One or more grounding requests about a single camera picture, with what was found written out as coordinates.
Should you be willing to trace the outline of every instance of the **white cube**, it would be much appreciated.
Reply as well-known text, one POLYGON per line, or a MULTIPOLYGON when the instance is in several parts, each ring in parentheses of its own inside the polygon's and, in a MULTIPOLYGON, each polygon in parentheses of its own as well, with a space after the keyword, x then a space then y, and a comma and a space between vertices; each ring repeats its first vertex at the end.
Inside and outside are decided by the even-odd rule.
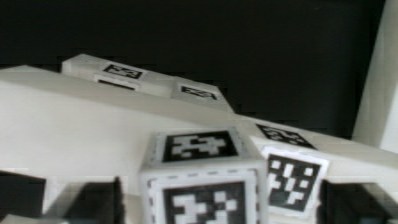
POLYGON ((234 128, 159 133, 140 170, 145 223, 266 223, 266 165, 234 128))
POLYGON ((61 62, 61 74, 154 96, 170 97, 172 76, 84 54, 79 54, 61 62))

